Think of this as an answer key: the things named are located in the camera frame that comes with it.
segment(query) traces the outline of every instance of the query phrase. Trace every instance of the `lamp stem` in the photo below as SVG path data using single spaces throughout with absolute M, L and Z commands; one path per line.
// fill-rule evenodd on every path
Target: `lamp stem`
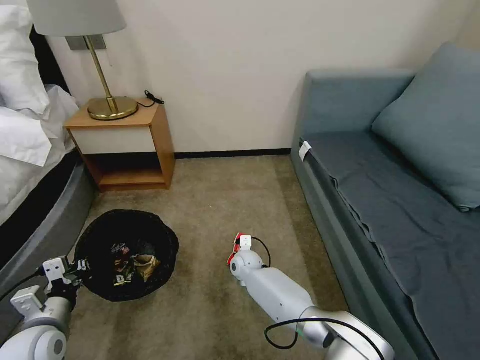
M 117 102 L 115 101 L 115 98 L 112 97 L 112 93 L 110 92 L 109 85 L 107 84 L 107 80 L 105 79 L 105 75 L 102 70 L 102 66 L 100 65 L 99 58 L 97 57 L 97 53 L 92 43 L 92 39 L 90 39 L 90 36 L 84 36 L 83 39 L 86 42 L 88 50 L 90 50 L 91 57 L 93 58 L 96 70 L 98 71 L 98 75 L 100 76 L 101 84 L 103 85 L 103 89 L 106 93 L 106 101 L 108 102 L 108 106 L 110 107 L 110 110 L 112 112 L 118 113 L 119 109 L 117 107 Z

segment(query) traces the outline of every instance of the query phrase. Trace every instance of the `carpet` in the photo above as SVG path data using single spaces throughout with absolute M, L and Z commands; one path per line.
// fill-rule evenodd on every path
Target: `carpet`
M 322 359 L 299 339 L 292 350 L 270 346 L 273 322 L 226 266 L 238 232 L 268 246 L 272 266 L 328 311 L 347 310 L 344 296 L 288 156 L 178 160 L 170 190 L 107 192 L 88 226 L 112 209 L 152 212 L 178 236 L 170 281 L 140 300 L 110 303 L 81 288 L 72 313 L 68 360 Z M 268 261 L 265 250 L 253 250 Z M 289 344 L 294 334 L 272 338 Z

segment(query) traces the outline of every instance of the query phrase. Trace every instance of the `pillow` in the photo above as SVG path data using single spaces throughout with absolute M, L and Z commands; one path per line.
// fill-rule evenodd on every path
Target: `pillow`
M 0 156 L 43 167 L 51 148 L 39 120 L 0 107 Z
M 43 118 L 50 100 L 30 41 L 32 24 L 27 7 L 0 6 L 0 95 L 7 108 Z
M 480 52 L 442 45 L 372 130 L 461 210 L 480 206 Z

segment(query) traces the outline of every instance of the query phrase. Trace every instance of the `white wall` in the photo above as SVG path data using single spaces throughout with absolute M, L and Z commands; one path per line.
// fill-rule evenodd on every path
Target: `white wall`
M 474 0 L 118 2 L 128 28 L 99 54 L 112 92 L 163 97 L 175 150 L 201 152 L 289 148 L 307 70 L 416 68 Z M 73 95 L 102 96 L 89 53 L 50 43 Z

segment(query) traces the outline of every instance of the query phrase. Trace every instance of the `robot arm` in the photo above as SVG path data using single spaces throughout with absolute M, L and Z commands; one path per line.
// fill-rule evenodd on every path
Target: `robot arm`
M 39 286 L 18 291 L 10 303 L 24 316 L 21 331 L 0 348 L 0 360 L 63 360 L 67 351 L 70 315 L 80 281 L 69 276 L 64 257 L 43 263 L 50 291 L 42 303 Z
M 347 312 L 326 312 L 317 308 L 304 288 L 280 270 L 265 267 L 251 246 L 251 236 L 237 236 L 234 254 L 228 262 L 230 271 L 273 321 L 289 322 L 285 325 L 312 345 L 328 349 L 327 360 L 394 359 L 393 348 L 374 330 Z

